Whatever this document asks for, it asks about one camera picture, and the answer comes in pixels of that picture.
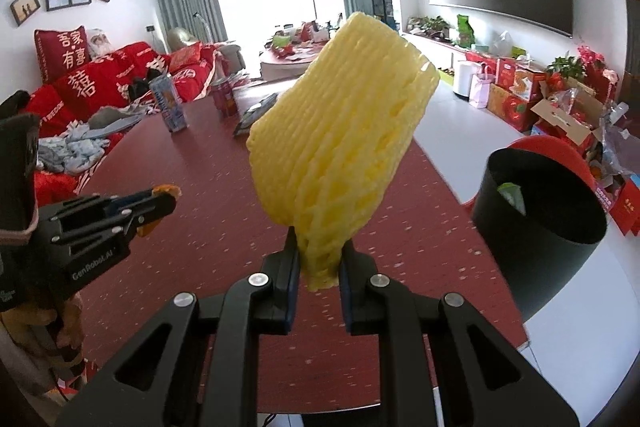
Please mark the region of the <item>person left hand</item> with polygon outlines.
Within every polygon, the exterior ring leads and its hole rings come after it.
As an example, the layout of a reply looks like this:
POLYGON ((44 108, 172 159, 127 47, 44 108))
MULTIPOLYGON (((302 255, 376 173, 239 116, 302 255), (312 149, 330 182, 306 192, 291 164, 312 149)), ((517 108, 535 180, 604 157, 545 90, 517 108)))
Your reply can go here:
POLYGON ((29 355, 53 367, 79 364, 85 339, 79 294, 58 303, 53 309, 26 303, 1 313, 1 324, 11 340, 29 355))

